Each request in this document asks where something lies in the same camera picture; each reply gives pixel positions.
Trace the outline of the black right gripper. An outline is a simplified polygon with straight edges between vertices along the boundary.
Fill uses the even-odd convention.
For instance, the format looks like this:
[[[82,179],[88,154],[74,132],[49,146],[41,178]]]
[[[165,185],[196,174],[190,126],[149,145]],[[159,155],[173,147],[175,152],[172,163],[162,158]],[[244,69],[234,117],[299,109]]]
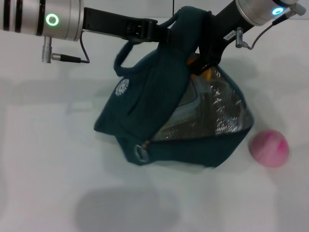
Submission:
[[[223,50],[230,43],[224,37],[238,27],[245,28],[245,19],[235,1],[228,4],[217,15],[207,11],[202,20],[198,45],[201,57],[190,57],[190,73],[199,76],[208,67],[218,66]]]

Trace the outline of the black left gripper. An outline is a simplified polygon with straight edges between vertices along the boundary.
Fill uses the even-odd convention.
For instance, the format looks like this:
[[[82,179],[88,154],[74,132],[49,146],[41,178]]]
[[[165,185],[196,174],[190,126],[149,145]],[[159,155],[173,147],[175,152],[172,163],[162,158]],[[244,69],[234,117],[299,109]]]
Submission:
[[[83,30],[121,38],[138,43],[159,42],[169,44],[174,21],[157,25],[156,20],[135,18],[92,8],[84,8]]]

